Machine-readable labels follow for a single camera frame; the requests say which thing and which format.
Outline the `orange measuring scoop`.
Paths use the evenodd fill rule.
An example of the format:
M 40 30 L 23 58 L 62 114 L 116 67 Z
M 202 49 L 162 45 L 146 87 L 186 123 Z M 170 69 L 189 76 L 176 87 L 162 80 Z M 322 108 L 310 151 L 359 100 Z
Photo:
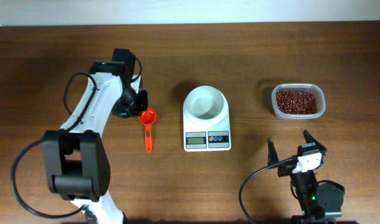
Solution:
M 153 152 L 151 125 L 156 121 L 156 118 L 156 111 L 151 107 L 148 107 L 146 111 L 143 111 L 138 118 L 145 127 L 145 149 L 148 154 Z

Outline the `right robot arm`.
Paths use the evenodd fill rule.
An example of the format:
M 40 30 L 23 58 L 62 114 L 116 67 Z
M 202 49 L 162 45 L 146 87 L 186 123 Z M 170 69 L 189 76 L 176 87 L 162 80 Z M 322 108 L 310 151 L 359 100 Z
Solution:
M 289 176 L 293 196 L 298 200 L 301 215 L 291 217 L 292 223 L 336 223 L 342 216 L 344 187 L 331 180 L 316 179 L 315 171 L 323 165 L 327 149 L 307 130 L 303 131 L 306 143 L 298 146 L 297 154 L 280 161 L 271 139 L 268 144 L 270 169 L 277 169 L 279 177 Z

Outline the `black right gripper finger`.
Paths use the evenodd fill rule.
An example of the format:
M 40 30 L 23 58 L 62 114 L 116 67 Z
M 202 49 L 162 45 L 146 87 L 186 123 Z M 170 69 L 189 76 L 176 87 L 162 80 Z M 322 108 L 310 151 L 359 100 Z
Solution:
M 316 143 L 316 139 L 306 129 L 303 131 L 303 137 L 305 138 L 305 142 L 307 144 Z
M 278 159 L 278 154 L 275 149 L 273 141 L 268 138 L 267 139 L 267 145 L 268 145 L 268 160 L 267 160 L 267 165 L 270 168 L 276 168 L 277 164 L 280 162 Z

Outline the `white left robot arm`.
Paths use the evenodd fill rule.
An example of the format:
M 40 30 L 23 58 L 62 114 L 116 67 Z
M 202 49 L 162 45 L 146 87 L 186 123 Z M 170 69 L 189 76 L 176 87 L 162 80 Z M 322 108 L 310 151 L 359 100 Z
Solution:
M 133 62 L 95 62 L 86 74 L 87 87 L 58 131 L 42 138 L 47 185 L 72 202 L 90 223 L 124 223 L 108 188 L 110 164 L 102 135 L 111 114 L 140 116 L 148 106 L 141 74 Z

